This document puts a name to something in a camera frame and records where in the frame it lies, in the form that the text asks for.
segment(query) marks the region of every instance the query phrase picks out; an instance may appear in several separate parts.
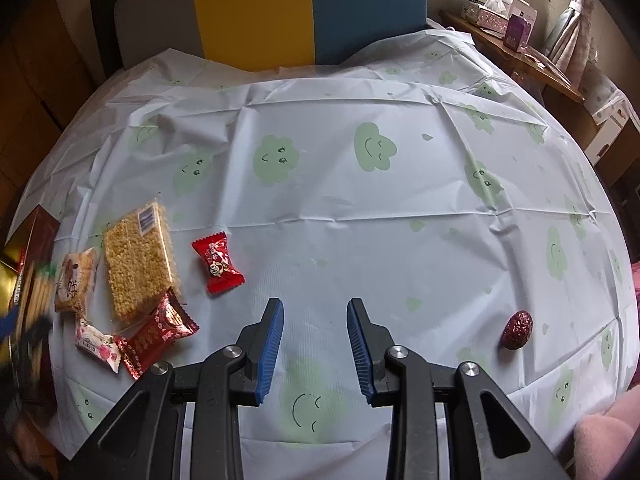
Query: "packaged snack bar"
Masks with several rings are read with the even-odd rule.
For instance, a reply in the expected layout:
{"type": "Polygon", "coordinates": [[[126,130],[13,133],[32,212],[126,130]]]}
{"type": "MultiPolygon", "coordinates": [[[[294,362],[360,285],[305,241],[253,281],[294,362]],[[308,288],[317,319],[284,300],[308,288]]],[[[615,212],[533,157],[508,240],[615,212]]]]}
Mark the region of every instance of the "packaged snack bar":
{"type": "Polygon", "coordinates": [[[116,316],[130,324],[145,316],[171,287],[180,297],[165,210],[156,200],[104,232],[104,254],[116,316]]]}
{"type": "Polygon", "coordinates": [[[201,238],[191,245],[207,264],[210,274],[207,290],[211,294],[224,292],[244,283],[244,276],[233,266],[229,258],[226,233],[201,238]]]}
{"type": "Polygon", "coordinates": [[[167,346],[177,339],[195,334],[198,329],[198,325],[182,309],[169,289],[162,295],[153,314],[132,337],[116,336],[114,340],[127,370],[137,380],[158,361],[167,346]]]}
{"type": "Polygon", "coordinates": [[[65,256],[56,283],[56,312],[73,311],[79,317],[86,317],[87,306],[94,294],[97,265],[94,248],[65,256]]]}
{"type": "Polygon", "coordinates": [[[114,343],[113,336],[102,334],[81,317],[76,320],[76,346],[107,363],[111,370],[118,373],[120,349],[114,343]]]}

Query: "curtain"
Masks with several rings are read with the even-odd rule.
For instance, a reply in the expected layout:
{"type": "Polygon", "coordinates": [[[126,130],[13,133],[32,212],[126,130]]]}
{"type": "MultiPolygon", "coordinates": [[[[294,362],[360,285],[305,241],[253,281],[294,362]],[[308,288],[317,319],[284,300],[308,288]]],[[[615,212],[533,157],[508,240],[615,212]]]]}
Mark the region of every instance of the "curtain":
{"type": "Polygon", "coordinates": [[[589,59],[594,5],[595,0],[571,0],[542,49],[574,85],[580,84],[589,59]]]}

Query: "white candy wrapper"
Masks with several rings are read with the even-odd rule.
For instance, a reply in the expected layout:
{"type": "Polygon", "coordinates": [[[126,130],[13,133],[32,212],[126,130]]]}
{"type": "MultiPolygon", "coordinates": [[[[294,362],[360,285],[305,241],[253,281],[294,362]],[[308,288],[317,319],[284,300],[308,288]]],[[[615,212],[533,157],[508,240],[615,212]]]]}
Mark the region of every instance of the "white candy wrapper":
{"type": "Polygon", "coordinates": [[[107,363],[111,370],[118,373],[121,354],[113,342],[113,336],[104,335],[82,318],[78,318],[76,322],[76,346],[107,363]]]}

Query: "purple box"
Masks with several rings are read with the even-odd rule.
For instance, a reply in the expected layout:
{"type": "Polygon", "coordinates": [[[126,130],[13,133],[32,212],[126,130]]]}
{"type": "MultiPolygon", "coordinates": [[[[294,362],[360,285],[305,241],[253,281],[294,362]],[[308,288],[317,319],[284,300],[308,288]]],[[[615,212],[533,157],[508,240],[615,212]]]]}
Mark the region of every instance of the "purple box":
{"type": "Polygon", "coordinates": [[[524,18],[513,15],[509,18],[503,43],[511,50],[522,52],[527,44],[530,32],[531,24],[527,23],[524,18]]]}

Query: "red and white candy wrapper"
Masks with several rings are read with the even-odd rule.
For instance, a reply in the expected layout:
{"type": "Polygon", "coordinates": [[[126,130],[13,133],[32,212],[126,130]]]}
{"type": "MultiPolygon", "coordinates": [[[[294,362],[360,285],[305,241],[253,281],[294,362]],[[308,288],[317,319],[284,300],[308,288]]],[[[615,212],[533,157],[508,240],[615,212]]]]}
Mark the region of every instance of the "red and white candy wrapper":
{"type": "Polygon", "coordinates": [[[113,336],[104,335],[81,317],[76,321],[76,346],[107,363],[111,370],[118,373],[120,349],[114,343],[113,336]]]}
{"type": "Polygon", "coordinates": [[[134,379],[138,379],[175,340],[195,334],[200,327],[191,319],[171,288],[132,337],[114,337],[122,360],[134,379]]]}
{"type": "Polygon", "coordinates": [[[224,292],[244,283],[244,276],[231,263],[226,248],[226,233],[216,233],[191,243],[209,268],[207,290],[211,294],[224,292]]]}

